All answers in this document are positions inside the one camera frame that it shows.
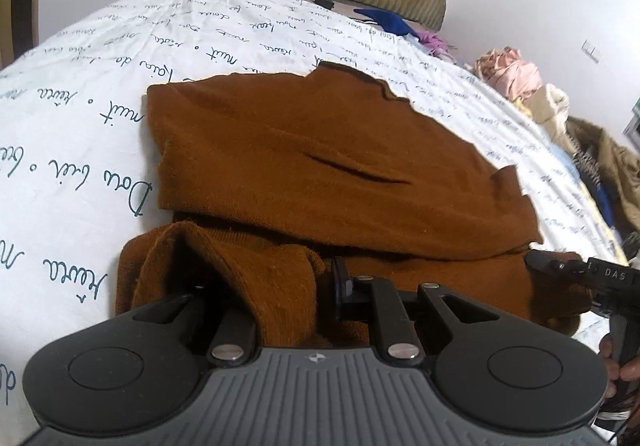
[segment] brown sweater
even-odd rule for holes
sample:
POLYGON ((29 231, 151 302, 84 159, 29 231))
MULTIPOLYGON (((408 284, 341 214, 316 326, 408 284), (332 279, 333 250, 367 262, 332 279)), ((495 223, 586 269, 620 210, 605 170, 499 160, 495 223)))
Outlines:
POLYGON ((125 246, 117 312, 164 296, 176 275, 222 279, 265 345, 363 343, 361 327, 330 322, 336 254, 352 275, 435 281, 563 330, 589 308, 583 289, 527 272, 524 250, 541 240, 515 169, 496 171, 380 80, 321 63, 306 77, 155 85, 147 118, 175 221, 125 246))

